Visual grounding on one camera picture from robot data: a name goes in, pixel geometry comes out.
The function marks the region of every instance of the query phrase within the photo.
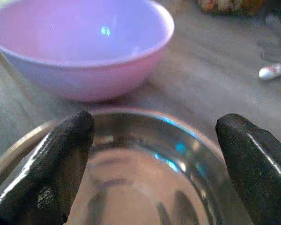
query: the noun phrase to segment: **plastic bowl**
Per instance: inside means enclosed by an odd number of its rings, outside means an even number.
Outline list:
[[[0,9],[0,51],[33,83],[98,101],[139,86],[174,32],[149,0],[22,0]]]

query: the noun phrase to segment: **stainless steel bowl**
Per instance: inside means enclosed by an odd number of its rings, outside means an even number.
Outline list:
[[[67,224],[251,224],[218,147],[159,112],[92,112],[96,136]],[[48,122],[0,158],[0,183],[56,125]]]

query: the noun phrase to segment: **countertop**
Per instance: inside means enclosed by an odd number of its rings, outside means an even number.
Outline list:
[[[266,62],[256,45],[277,43],[278,38],[257,18],[208,15],[193,1],[181,4],[164,60],[141,87],[112,101],[87,104],[55,97],[23,78],[0,55],[0,155],[48,120],[115,105],[168,113],[215,143],[217,119],[238,113],[281,141],[281,79],[258,79],[257,71]]]

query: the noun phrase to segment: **bowl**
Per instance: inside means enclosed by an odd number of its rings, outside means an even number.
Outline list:
[[[251,225],[219,147],[160,112],[93,111],[95,138],[67,225]],[[0,158],[0,184],[56,122]]]
[[[0,9],[0,51],[62,98],[123,95],[150,75],[174,31],[149,0],[20,0]]]

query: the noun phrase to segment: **wooden table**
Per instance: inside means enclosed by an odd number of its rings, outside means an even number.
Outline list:
[[[252,18],[207,15],[186,1],[164,61],[140,88],[110,102],[59,99],[31,84],[0,55],[0,155],[45,121],[83,108],[134,106],[169,113],[217,142],[216,120],[241,114],[281,141],[281,79],[261,82],[256,42],[277,37]]]

